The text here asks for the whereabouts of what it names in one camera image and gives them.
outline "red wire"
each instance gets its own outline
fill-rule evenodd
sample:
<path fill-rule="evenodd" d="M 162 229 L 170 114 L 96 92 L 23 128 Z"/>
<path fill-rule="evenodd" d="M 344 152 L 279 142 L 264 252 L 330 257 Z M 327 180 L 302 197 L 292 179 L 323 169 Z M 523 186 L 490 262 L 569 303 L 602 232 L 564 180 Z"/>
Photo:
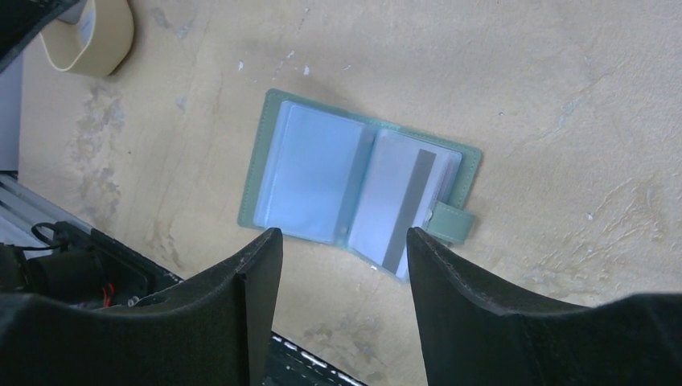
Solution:
<path fill-rule="evenodd" d="M 113 288 L 113 284 L 107 283 L 107 286 L 109 287 L 109 292 L 107 291 L 107 289 L 105 287 L 102 287 L 102 293 L 105 295 L 104 308 L 111 306 L 113 294 L 116 292 Z"/>

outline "black cable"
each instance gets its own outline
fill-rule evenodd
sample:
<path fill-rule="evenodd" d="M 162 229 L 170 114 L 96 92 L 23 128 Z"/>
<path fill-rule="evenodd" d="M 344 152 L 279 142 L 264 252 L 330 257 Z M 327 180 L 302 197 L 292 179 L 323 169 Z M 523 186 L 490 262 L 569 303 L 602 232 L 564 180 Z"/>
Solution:
<path fill-rule="evenodd" d="M 52 249 L 65 248 L 68 246 L 68 240 L 62 241 L 62 242 L 57 243 L 57 244 L 53 244 L 55 242 L 54 239 L 50 240 L 49 237 L 42 234 L 40 231 L 41 228 L 47 228 L 47 229 L 53 231 L 55 234 L 57 234 L 57 232 L 59 231 L 59 228 L 56 227 L 54 224 L 50 224 L 50 223 L 37 223 L 36 225 L 31 227 L 31 233 L 33 233 L 33 236 L 35 236 L 36 239 L 42 241 L 44 244 L 47 244 L 47 247 L 17 247 L 17 246 L 15 246 L 15 248 L 22 250 L 22 251 L 51 251 Z"/>

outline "concrete floor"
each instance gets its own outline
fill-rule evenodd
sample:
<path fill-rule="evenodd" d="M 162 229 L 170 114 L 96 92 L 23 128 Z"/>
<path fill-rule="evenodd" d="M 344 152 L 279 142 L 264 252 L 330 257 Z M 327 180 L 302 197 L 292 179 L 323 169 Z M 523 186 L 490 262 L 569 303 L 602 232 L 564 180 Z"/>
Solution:
<path fill-rule="evenodd" d="M 130 5 L 106 79 L 27 49 L 19 177 L 176 273 L 257 235 L 236 216 L 280 88 L 482 149 L 455 250 L 501 277 L 584 305 L 682 290 L 679 2 Z M 350 253 L 286 240 L 273 329 L 369 384 L 425 384 L 409 286 Z"/>

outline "dirt stain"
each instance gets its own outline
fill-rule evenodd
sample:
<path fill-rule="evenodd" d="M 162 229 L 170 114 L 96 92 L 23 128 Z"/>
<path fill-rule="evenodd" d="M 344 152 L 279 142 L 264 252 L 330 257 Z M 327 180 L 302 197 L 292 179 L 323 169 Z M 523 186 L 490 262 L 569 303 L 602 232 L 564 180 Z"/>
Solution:
<path fill-rule="evenodd" d="M 121 94 L 94 84 L 69 142 L 69 164 L 80 176 L 81 214 L 94 227 L 111 232 L 121 190 L 116 184 L 116 139 L 125 125 Z"/>
<path fill-rule="evenodd" d="M 154 18 L 154 22 L 157 26 L 161 28 L 170 28 L 171 24 L 166 18 L 166 12 L 163 12 L 161 8 L 155 7 L 150 10 L 151 17 Z"/>
<path fill-rule="evenodd" d="M 628 179 L 613 189 L 596 210 L 585 219 L 585 227 L 563 236 L 551 231 L 541 237 L 559 238 L 560 248 L 528 267 L 522 286 L 551 298 L 579 296 L 598 304 L 604 287 L 617 289 L 618 275 L 633 256 L 633 243 L 649 240 L 665 242 L 668 220 L 660 208 L 666 207 L 664 189 L 658 179 Z"/>
<path fill-rule="evenodd" d="M 162 259 L 178 269 L 185 269 L 186 266 L 175 248 L 175 238 L 171 235 L 171 226 L 172 223 L 168 221 L 155 220 L 152 234 L 145 238 L 145 244 L 152 251 L 154 258 Z"/>
<path fill-rule="evenodd" d="M 376 317 L 346 315 L 306 330 L 302 343 L 358 380 L 382 384 L 387 366 L 376 353 L 381 329 Z"/>

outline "gray stripe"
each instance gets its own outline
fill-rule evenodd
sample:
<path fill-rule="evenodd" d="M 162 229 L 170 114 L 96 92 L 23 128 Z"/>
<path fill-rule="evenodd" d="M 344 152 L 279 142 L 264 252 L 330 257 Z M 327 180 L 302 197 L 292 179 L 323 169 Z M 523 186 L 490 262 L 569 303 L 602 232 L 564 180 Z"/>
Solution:
<path fill-rule="evenodd" d="M 419 150 L 419 154 L 417 154 L 417 161 L 414 163 L 412 175 L 409 177 L 407 191 L 401 204 L 401 211 L 398 212 L 396 226 L 393 228 L 391 241 L 388 243 L 388 249 L 382 264 L 389 272 L 398 272 L 403 251 L 405 250 L 407 230 L 412 226 L 414 216 L 417 215 L 417 209 L 424 196 L 426 183 L 429 181 L 435 160 L 436 154 L 430 151 Z"/>
<path fill-rule="evenodd" d="M 346 183 L 346 192 L 343 193 L 339 219 L 336 220 L 334 234 L 337 238 L 341 237 L 343 240 L 348 238 L 348 231 L 351 229 L 353 217 L 355 217 L 355 211 L 360 200 L 364 176 L 368 168 L 369 159 L 372 156 L 375 136 L 376 130 L 372 127 L 365 127 L 363 134 L 360 136 L 358 150 L 355 152 L 353 166 L 351 167 L 351 176 Z"/>

